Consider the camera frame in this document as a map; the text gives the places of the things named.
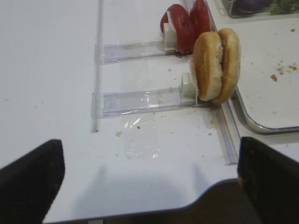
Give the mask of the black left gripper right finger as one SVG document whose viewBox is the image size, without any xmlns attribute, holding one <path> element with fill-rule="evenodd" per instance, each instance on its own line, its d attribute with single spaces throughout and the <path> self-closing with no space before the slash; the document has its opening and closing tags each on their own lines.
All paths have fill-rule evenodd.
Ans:
<svg viewBox="0 0 299 224">
<path fill-rule="evenodd" d="M 243 137 L 239 185 L 264 224 L 299 222 L 299 163 L 252 138 Z"/>
</svg>

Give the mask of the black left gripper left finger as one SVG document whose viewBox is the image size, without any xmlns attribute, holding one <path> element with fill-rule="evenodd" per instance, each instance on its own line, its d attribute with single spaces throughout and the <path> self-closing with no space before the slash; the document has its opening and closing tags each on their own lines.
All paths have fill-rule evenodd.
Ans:
<svg viewBox="0 0 299 224">
<path fill-rule="evenodd" d="M 0 170 L 0 222 L 41 224 L 65 175 L 61 140 L 49 140 Z"/>
</svg>

